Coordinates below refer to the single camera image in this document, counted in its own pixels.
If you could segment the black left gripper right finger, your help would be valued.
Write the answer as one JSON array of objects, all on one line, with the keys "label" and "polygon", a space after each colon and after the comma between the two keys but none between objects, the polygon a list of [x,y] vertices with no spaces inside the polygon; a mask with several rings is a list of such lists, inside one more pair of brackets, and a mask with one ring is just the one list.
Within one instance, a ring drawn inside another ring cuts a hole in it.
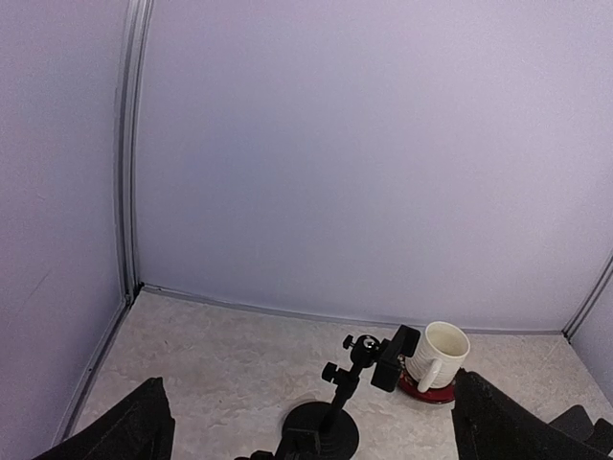
[{"label": "black left gripper right finger", "polygon": [[593,422],[575,404],[546,423],[476,372],[455,378],[452,409],[458,457],[489,459],[609,459],[612,424]]}]

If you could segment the red round coaster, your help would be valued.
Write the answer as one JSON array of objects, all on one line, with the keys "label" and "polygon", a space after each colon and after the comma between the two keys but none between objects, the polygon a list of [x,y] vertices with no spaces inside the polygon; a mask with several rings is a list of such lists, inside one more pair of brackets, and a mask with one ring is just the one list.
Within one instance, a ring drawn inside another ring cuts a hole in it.
[{"label": "red round coaster", "polygon": [[397,387],[409,397],[423,403],[446,404],[455,401],[455,381],[452,381],[446,387],[436,389],[431,388],[421,393],[418,390],[418,383],[407,373],[406,370],[403,370],[397,383]]}]

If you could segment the tall black clamp phone stand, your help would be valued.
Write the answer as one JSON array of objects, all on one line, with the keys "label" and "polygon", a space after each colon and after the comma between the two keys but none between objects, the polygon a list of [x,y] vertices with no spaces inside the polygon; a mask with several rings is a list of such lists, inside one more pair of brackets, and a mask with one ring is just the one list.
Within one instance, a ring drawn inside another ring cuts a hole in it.
[{"label": "tall black clamp phone stand", "polygon": [[321,441],[318,459],[351,459],[358,450],[358,426],[344,406],[357,389],[362,372],[373,368],[371,385],[391,393],[402,373],[401,360],[411,357],[420,340],[420,331],[401,325],[391,339],[379,340],[370,334],[346,336],[343,348],[350,352],[352,366],[346,370],[327,363],[322,379],[335,386],[330,402],[304,402],[284,418],[283,434],[291,428],[317,431]]}]

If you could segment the white ceramic mug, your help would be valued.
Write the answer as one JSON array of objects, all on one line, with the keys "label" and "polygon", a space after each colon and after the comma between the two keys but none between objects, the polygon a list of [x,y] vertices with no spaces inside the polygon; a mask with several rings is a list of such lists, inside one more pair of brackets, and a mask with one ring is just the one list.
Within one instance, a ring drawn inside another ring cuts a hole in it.
[{"label": "white ceramic mug", "polygon": [[457,326],[435,321],[427,325],[412,356],[404,359],[407,374],[417,383],[417,391],[448,386],[470,352],[467,335]]}]

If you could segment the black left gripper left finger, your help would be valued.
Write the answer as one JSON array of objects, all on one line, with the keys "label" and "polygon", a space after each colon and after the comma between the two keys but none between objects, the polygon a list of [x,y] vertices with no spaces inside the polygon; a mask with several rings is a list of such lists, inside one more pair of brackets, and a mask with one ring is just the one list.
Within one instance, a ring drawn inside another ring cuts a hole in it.
[{"label": "black left gripper left finger", "polygon": [[170,459],[174,419],[163,379],[149,378],[80,433],[38,460]]}]

